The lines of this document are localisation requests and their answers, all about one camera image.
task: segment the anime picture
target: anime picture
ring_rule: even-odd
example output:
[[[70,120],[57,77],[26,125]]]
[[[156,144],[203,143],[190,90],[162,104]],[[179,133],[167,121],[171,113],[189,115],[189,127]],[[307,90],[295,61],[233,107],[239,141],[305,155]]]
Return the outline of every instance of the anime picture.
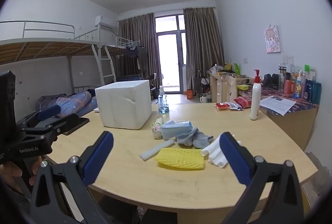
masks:
[[[278,27],[276,25],[269,26],[265,31],[265,44],[267,53],[275,53],[280,51],[280,39]]]

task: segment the power outlet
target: power outlet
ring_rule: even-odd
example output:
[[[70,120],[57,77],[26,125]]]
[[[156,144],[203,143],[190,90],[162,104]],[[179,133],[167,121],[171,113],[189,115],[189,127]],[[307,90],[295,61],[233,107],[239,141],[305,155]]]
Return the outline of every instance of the power outlet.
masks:
[[[287,64],[287,55],[283,55],[283,64]]]
[[[287,57],[287,63],[288,64],[293,64],[293,56],[288,56]]]

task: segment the paper sheet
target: paper sheet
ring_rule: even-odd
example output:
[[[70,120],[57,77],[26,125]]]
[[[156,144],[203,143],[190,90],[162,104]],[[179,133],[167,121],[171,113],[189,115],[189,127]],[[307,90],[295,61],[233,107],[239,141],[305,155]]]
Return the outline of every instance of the paper sheet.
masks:
[[[294,100],[288,100],[277,96],[270,96],[261,100],[261,106],[271,109],[280,115],[285,115],[287,111],[296,103]]]

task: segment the brown curtain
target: brown curtain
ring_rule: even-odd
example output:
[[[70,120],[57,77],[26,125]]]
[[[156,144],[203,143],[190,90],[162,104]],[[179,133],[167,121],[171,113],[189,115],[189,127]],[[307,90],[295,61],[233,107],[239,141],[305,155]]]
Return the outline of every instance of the brown curtain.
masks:
[[[119,36],[132,41],[140,41],[146,48],[146,62],[139,62],[143,77],[147,79],[154,72],[157,74],[156,86],[161,85],[161,69],[159,60],[159,48],[156,43],[156,22],[153,13],[136,16],[119,21]],[[139,74],[137,59],[126,55],[120,56],[121,75]]]
[[[213,8],[184,9],[187,43],[187,88],[193,88],[194,77],[213,64],[223,66],[224,55]]]

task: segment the black pants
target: black pants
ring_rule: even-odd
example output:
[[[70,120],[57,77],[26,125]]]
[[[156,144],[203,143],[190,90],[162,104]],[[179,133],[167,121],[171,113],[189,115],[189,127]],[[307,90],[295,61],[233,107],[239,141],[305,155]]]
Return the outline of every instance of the black pants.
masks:
[[[139,223],[136,205],[131,205],[108,196],[104,196],[98,204],[113,224]],[[177,214],[147,209],[140,224],[177,224]]]

